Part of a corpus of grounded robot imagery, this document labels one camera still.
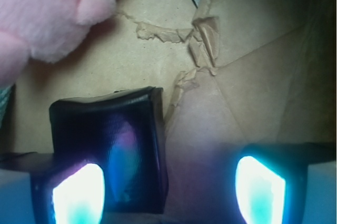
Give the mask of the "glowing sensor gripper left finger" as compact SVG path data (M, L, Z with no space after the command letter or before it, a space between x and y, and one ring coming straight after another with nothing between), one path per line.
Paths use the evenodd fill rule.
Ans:
M102 168L81 155L1 154L1 223L100 223Z

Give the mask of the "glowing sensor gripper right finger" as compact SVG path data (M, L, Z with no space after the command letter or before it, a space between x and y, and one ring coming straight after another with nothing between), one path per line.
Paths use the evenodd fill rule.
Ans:
M336 144L249 144L235 193L246 223L336 223Z

